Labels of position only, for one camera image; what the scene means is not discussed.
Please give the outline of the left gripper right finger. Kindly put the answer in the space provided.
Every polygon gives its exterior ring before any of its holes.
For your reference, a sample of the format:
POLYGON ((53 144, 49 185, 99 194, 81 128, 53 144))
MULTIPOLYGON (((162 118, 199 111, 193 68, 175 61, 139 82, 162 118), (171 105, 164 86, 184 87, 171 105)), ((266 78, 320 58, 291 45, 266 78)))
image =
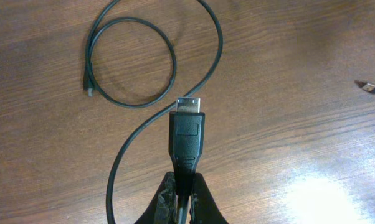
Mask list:
POLYGON ((200 173, 193 180, 190 215, 190 224, 228 224, 200 173))

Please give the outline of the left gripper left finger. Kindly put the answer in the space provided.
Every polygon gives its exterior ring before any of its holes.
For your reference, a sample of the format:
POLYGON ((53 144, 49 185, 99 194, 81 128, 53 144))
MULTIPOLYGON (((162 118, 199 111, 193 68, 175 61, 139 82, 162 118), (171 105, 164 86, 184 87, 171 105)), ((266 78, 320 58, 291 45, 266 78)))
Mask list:
POLYGON ((150 204, 135 224, 175 224, 176 184, 173 172, 167 172, 150 204))

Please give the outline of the black USB cable thin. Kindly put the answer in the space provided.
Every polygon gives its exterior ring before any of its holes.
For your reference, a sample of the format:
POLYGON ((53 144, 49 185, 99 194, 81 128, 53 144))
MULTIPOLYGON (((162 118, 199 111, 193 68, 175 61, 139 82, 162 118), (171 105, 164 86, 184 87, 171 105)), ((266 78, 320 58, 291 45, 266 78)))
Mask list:
POLYGON ((354 82, 360 89, 375 95, 375 84, 359 80, 354 82))

